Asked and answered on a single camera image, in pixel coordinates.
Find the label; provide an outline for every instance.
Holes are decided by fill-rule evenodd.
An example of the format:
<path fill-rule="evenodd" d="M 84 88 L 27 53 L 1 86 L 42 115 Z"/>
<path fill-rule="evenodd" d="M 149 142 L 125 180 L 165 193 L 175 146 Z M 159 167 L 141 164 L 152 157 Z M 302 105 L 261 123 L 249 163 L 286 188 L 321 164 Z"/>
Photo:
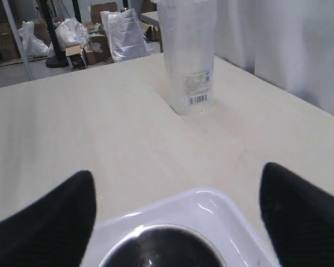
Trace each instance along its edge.
<path fill-rule="evenodd" d="M 184 105 L 186 107 L 210 100 L 210 71 L 199 71 L 184 76 Z"/>

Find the plastic bag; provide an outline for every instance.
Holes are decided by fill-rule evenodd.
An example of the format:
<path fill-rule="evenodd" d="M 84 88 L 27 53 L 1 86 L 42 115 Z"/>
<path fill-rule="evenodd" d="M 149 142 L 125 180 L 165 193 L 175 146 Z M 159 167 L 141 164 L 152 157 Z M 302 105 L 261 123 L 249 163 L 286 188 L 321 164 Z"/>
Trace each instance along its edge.
<path fill-rule="evenodd" d="M 32 21 L 22 22 L 22 28 L 18 30 L 22 38 L 24 52 L 27 58 L 48 57 L 49 50 L 45 43 L 34 34 L 35 25 Z"/>
<path fill-rule="evenodd" d="M 140 21 L 134 9 L 124 13 L 103 11 L 101 12 L 101 19 L 114 62 L 152 54 L 144 40 Z"/>
<path fill-rule="evenodd" d="M 80 43 L 80 46 L 84 47 L 89 37 L 87 28 L 75 18 L 65 19 L 65 21 L 57 27 L 56 35 L 61 50 L 65 50 L 66 47 L 74 45 L 75 43 Z"/>

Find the metal bowl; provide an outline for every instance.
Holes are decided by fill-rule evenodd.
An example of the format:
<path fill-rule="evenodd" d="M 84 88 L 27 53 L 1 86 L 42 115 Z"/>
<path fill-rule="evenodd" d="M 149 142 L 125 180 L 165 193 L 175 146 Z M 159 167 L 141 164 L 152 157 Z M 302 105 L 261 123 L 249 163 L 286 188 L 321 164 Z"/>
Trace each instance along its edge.
<path fill-rule="evenodd" d="M 99 267 L 227 267 L 202 235 L 177 225 L 137 228 L 105 256 Z"/>

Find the table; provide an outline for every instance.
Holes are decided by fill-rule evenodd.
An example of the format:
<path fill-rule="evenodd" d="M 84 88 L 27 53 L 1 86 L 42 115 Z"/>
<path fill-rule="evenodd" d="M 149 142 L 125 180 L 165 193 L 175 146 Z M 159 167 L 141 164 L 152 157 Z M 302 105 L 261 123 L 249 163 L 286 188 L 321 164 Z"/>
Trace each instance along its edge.
<path fill-rule="evenodd" d="M 152 26 L 160 27 L 157 11 L 142 13 L 140 19 L 148 24 L 151 24 Z"/>
<path fill-rule="evenodd" d="M 228 194 L 268 244 L 258 190 L 278 162 L 334 194 L 334 117 L 219 58 L 215 106 L 178 116 L 163 55 L 0 89 L 0 220 L 78 170 L 97 221 L 195 187 Z"/>

